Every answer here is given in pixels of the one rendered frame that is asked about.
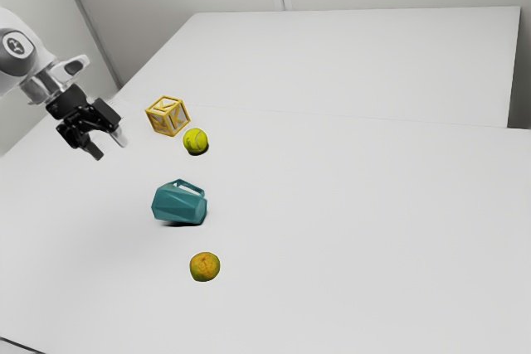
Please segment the yellow tennis ball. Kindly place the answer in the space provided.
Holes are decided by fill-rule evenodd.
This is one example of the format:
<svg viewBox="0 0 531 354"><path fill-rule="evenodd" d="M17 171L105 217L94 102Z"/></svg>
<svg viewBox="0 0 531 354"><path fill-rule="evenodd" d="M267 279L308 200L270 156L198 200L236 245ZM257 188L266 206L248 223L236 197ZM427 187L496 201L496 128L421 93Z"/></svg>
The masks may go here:
<svg viewBox="0 0 531 354"><path fill-rule="evenodd" d="M183 146L194 155L205 153L208 149L207 134L199 128L188 129L183 135Z"/></svg>

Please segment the yellow wooden letter block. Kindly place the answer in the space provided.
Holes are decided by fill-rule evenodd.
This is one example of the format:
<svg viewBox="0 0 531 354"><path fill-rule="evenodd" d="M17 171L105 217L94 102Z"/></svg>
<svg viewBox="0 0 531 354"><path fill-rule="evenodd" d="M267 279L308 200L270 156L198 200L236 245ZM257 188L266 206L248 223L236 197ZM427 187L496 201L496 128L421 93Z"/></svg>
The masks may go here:
<svg viewBox="0 0 531 354"><path fill-rule="evenodd" d="M156 133L174 137L191 119L184 101L168 95L162 95L144 110L152 129Z"/></svg>

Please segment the teal faceted mug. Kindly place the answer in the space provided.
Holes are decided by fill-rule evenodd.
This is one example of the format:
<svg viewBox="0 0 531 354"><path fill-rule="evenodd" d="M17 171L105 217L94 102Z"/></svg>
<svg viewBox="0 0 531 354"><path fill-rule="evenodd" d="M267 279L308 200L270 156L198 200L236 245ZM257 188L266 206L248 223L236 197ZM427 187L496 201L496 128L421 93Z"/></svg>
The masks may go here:
<svg viewBox="0 0 531 354"><path fill-rule="evenodd" d="M200 187L177 179L157 188L151 210L157 220L201 225L207 215L207 198Z"/></svg>

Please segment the orange fruit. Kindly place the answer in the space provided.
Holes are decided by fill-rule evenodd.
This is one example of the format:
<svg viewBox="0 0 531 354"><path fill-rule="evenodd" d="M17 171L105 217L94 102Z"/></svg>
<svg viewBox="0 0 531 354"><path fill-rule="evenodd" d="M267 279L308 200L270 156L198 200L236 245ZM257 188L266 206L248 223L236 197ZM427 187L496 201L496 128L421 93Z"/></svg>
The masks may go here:
<svg viewBox="0 0 531 354"><path fill-rule="evenodd" d="M221 261L211 252L197 253L190 259L189 270L195 281L208 282L218 276Z"/></svg>

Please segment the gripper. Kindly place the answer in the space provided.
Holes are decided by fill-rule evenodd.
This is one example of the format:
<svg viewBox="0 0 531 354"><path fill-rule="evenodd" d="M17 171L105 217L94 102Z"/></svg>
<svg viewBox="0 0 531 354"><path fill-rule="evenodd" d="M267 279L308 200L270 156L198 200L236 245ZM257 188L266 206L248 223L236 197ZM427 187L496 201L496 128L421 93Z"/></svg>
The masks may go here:
<svg viewBox="0 0 531 354"><path fill-rule="evenodd" d="M119 114L101 98L89 104L85 92L77 84L47 103L46 111L58 122L56 131L70 147L85 151L96 161L104 153L92 142L92 131L107 133L122 148L128 144L120 126L122 118Z"/></svg>

